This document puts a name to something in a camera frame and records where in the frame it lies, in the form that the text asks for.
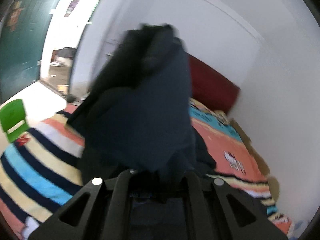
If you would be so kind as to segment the dark navy puffer jacket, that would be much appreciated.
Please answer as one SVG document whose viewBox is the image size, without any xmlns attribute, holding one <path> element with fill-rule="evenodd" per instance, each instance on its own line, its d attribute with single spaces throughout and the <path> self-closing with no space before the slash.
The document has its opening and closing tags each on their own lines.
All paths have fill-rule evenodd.
<svg viewBox="0 0 320 240">
<path fill-rule="evenodd" d="M 139 199 L 164 203 L 185 172 L 211 171 L 216 163 L 191 125 L 190 97 L 187 54 L 174 28 L 128 31 L 67 121 L 85 140 L 82 181 L 134 169 Z"/>
</svg>

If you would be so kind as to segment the brown cardboard sheet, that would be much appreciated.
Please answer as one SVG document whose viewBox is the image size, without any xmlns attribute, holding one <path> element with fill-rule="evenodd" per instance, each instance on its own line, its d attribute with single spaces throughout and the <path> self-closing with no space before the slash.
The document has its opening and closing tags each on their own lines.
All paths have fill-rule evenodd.
<svg viewBox="0 0 320 240">
<path fill-rule="evenodd" d="M 270 174 L 270 168 L 267 163 L 264 161 L 262 156 L 255 150 L 252 145 L 252 141 L 250 137 L 244 132 L 244 130 L 240 127 L 240 125 L 234 120 L 230 120 L 231 126 L 236 130 L 236 132 L 240 135 L 240 138 L 244 145 L 246 146 L 249 154 L 255 159 L 259 171 L 264 175 L 268 176 Z"/>
</svg>

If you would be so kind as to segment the striped Hello Kitty blanket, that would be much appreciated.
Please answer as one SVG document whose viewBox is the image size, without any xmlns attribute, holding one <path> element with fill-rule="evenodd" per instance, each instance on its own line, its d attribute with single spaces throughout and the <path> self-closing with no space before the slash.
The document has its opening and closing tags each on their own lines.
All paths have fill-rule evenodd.
<svg viewBox="0 0 320 240">
<path fill-rule="evenodd" d="M 84 140 L 66 126 L 76 105 L 67 107 L 23 132 L 1 154 L 1 215 L 18 239 L 29 235 L 82 187 L 76 162 Z M 266 172 L 260 171 L 247 136 L 222 111 L 191 99 L 194 128 L 216 161 L 209 178 L 224 180 L 262 205 L 268 219 L 287 236 L 293 221 L 280 213 Z"/>
</svg>

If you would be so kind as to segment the dark red headboard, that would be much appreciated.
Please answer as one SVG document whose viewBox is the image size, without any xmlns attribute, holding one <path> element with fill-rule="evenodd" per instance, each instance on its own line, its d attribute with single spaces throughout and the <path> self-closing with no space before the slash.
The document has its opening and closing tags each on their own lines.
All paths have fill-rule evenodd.
<svg viewBox="0 0 320 240">
<path fill-rule="evenodd" d="M 188 55 L 188 59 L 192 98 L 212 111 L 229 113 L 238 98 L 240 88 L 196 57 Z"/>
</svg>

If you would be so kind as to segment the green plastic chair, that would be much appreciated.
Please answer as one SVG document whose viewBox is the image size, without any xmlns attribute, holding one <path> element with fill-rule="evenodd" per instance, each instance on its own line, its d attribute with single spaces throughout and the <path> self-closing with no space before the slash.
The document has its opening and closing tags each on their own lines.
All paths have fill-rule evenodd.
<svg viewBox="0 0 320 240">
<path fill-rule="evenodd" d="M 10 143 L 29 129 L 22 99 L 13 100 L 1 108 L 1 127 Z"/>
</svg>

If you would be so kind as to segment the dark green door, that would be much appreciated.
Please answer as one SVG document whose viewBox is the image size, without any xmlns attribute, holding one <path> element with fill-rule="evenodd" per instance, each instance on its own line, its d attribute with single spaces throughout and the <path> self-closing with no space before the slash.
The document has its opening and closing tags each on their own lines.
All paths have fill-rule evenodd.
<svg viewBox="0 0 320 240">
<path fill-rule="evenodd" d="M 59 0 L 14 0 L 1 29 L 1 102 L 40 78 L 39 61 Z"/>
</svg>

